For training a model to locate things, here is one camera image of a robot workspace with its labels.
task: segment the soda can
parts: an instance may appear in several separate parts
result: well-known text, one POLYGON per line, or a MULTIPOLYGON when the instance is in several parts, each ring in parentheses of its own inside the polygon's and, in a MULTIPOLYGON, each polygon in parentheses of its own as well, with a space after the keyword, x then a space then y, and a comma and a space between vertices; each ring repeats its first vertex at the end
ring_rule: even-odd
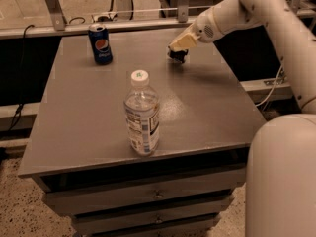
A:
POLYGON ((92 24, 89 27, 89 39, 95 61, 103 65, 110 63, 113 58, 106 25, 103 23, 92 24))

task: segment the speckled floor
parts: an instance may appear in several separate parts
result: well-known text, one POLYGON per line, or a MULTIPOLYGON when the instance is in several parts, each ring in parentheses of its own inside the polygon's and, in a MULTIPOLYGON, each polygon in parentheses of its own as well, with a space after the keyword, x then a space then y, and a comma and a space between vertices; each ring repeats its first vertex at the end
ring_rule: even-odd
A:
MULTIPOLYGON (((41 201, 43 192, 32 180, 17 177, 19 165, 20 159, 8 159, 0 167, 0 236, 71 237, 75 231, 70 219, 56 215, 41 201)), ((212 230, 175 237, 244 237, 245 187, 236 189, 234 196, 212 230)))

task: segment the clear plastic bottle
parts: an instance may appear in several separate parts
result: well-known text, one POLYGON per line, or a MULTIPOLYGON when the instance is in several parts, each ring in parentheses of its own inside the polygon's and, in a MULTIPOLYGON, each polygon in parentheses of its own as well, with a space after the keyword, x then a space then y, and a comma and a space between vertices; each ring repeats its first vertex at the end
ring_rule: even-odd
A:
POLYGON ((130 143, 138 154, 150 155, 159 140, 159 96, 144 70, 131 74, 131 86, 124 100, 130 143))

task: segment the drawer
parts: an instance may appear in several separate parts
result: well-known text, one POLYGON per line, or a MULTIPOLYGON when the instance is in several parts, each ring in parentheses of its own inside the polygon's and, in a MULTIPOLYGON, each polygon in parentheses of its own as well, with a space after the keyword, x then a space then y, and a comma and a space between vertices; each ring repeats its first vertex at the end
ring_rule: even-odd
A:
POLYGON ((184 220, 175 220, 160 225, 135 227, 113 232, 92 234, 99 237, 172 237, 175 234, 188 232, 207 231, 220 220, 219 215, 208 214, 184 220))
POLYGON ((175 219, 189 218, 225 210, 233 196, 217 196, 213 193, 201 196, 171 199, 141 204, 73 219, 73 227, 80 234, 115 231, 141 225, 162 224, 175 219))
POLYGON ((148 183, 129 181, 119 186, 98 186, 44 196, 44 202, 59 215, 76 215, 92 211, 148 203, 234 189, 245 182, 245 169, 235 169, 175 180, 148 183))

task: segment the desk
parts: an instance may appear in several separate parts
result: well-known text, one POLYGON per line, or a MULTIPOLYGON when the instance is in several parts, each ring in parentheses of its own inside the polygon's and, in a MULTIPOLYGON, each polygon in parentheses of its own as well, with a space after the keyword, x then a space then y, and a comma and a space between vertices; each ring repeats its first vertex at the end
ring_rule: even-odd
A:
POLYGON ((265 123, 212 44, 185 64, 167 56, 181 29, 110 34, 114 61, 95 64, 87 36, 62 39, 19 176, 91 236, 168 236, 206 229, 245 182, 248 148, 265 123), (161 98, 150 157, 130 147, 122 101, 145 69, 161 98))

